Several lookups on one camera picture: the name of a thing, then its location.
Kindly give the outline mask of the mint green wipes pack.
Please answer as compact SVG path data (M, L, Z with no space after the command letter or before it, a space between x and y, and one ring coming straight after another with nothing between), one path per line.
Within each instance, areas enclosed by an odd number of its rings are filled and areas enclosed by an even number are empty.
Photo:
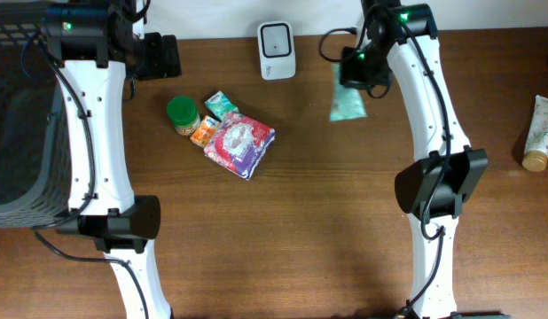
M348 121L367 117L364 101L359 91L340 84L340 65L333 63L332 71L333 100L330 121Z

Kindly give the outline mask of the green lid jar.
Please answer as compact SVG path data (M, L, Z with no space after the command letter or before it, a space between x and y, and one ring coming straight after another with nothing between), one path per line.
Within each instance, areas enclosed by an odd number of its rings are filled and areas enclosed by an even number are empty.
M168 102L167 115L181 136L191 136L200 125L200 114L190 97L174 97Z

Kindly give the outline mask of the teal Kleenex tissue pack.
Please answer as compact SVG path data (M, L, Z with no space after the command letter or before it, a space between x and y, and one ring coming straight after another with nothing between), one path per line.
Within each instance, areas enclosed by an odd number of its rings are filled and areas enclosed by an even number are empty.
M220 121L223 121L229 112L237 112L239 109L221 91L216 92L205 101L207 109Z

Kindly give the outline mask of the orange Kleenex tissue pack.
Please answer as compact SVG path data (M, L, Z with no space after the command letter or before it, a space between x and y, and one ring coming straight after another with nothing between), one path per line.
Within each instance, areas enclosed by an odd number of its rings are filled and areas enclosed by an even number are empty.
M197 129L190 136L190 140L199 147L204 148L210 142L220 124L220 121L206 115L201 120L201 123Z

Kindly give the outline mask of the red purple tissue pack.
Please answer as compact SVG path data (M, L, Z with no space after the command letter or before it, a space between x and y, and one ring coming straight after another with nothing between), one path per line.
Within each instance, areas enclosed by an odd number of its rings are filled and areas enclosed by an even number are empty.
M204 147L204 153L221 167L248 181L275 135L274 128L231 111Z

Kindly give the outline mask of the white floral cream tube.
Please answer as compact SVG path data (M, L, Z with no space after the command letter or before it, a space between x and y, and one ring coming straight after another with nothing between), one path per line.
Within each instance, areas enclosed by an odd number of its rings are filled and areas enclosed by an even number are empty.
M548 98L536 95L535 108L525 143L522 166L531 172L544 171L548 164Z

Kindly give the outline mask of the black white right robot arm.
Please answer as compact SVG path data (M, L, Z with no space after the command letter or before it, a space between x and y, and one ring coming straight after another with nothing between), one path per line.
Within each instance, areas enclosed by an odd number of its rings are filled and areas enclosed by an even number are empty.
M399 318L458 318L452 285L463 205L488 166L461 128L443 76L438 29L428 4L363 1L356 45L344 48L342 85L371 92L397 82L411 126L413 163L395 177L411 227L413 276Z

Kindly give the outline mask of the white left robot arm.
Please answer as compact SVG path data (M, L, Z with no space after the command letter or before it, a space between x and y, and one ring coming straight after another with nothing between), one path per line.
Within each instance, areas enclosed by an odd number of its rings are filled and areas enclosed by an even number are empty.
M129 318L170 318L155 259L160 201L131 187L123 91L181 73L176 38L144 31L146 1L70 1L43 18L43 50L65 103L71 186L60 235L91 240L116 276Z

